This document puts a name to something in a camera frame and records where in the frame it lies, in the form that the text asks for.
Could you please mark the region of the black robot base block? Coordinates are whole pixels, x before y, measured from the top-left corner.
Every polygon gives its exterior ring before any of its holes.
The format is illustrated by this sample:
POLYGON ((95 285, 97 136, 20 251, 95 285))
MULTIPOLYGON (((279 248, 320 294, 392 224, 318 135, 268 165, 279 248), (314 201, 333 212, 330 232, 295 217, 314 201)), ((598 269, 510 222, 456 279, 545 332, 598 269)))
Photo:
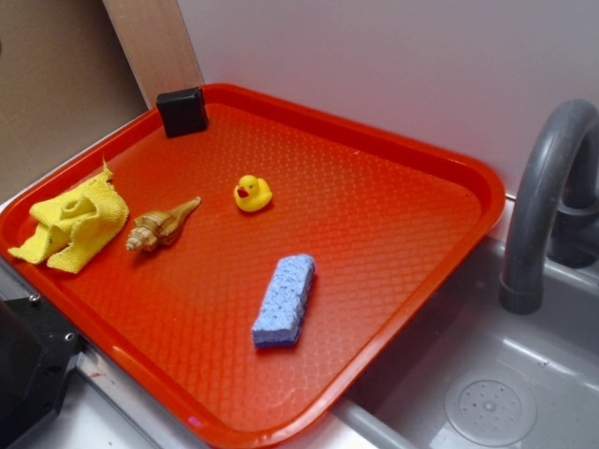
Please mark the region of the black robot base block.
POLYGON ((82 337, 45 297, 1 302, 1 446, 15 448, 59 416, 82 337))

